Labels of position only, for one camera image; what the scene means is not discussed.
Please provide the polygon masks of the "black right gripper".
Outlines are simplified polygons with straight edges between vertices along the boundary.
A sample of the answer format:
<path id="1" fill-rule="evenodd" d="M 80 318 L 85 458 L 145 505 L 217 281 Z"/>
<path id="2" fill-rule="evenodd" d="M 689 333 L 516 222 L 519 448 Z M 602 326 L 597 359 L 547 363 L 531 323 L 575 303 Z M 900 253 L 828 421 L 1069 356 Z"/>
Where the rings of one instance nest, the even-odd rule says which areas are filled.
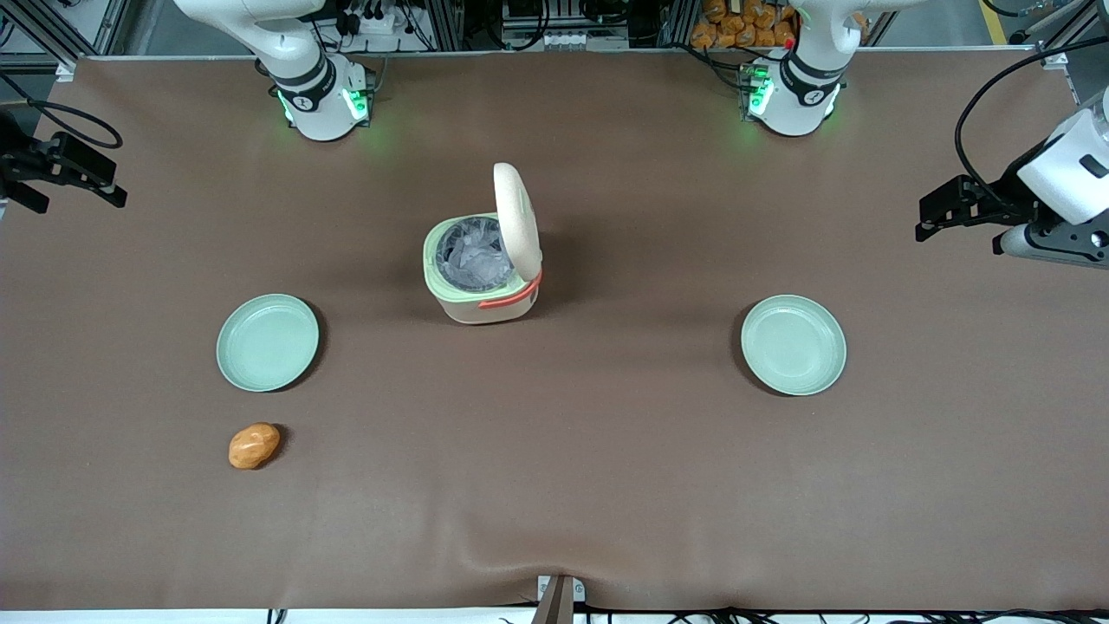
<path id="1" fill-rule="evenodd" d="M 55 150 L 55 165 L 50 154 Z M 47 213 L 50 198 L 24 181 L 45 181 L 92 192 L 115 208 L 126 206 L 128 192 L 116 185 L 116 163 L 68 132 L 51 139 L 27 135 L 8 111 L 1 111 L 1 203 Z"/>

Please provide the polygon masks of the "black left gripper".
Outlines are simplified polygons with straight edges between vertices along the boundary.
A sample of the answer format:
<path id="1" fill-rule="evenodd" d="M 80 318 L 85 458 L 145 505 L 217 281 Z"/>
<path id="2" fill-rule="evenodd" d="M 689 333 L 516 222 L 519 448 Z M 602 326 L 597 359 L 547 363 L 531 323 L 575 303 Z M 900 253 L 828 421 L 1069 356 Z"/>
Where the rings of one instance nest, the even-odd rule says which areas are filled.
<path id="1" fill-rule="evenodd" d="M 1016 158 L 999 180 L 981 183 L 970 175 L 956 175 L 918 202 L 915 241 L 922 244 L 940 231 L 971 228 L 981 224 L 1032 224 L 1041 215 L 1041 201 L 1017 173 L 1025 158 Z"/>

